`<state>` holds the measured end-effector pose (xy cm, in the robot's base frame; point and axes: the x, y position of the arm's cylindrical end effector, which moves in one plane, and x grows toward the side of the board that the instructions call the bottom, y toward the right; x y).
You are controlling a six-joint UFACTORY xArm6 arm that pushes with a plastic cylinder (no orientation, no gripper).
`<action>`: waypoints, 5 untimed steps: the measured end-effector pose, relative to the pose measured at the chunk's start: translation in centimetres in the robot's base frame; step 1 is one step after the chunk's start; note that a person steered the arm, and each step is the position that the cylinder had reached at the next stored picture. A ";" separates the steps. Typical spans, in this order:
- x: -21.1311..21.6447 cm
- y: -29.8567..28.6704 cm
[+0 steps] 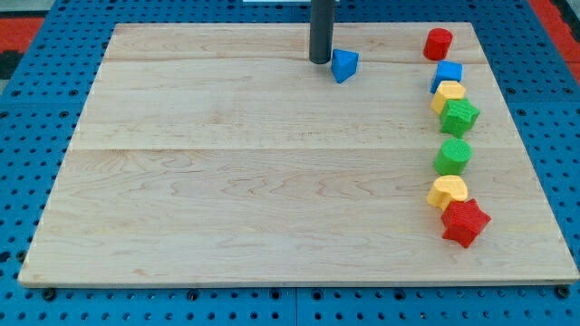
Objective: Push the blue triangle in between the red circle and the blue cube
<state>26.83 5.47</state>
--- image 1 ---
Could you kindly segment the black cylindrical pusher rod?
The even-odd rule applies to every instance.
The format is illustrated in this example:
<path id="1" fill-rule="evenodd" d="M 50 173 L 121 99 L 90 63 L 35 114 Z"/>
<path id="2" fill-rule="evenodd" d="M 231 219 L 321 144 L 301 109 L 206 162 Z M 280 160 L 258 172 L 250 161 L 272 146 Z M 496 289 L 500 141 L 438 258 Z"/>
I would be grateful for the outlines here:
<path id="1" fill-rule="evenodd" d="M 325 64 L 331 60 L 334 8 L 334 0 L 311 2 L 309 60 L 315 64 Z"/>

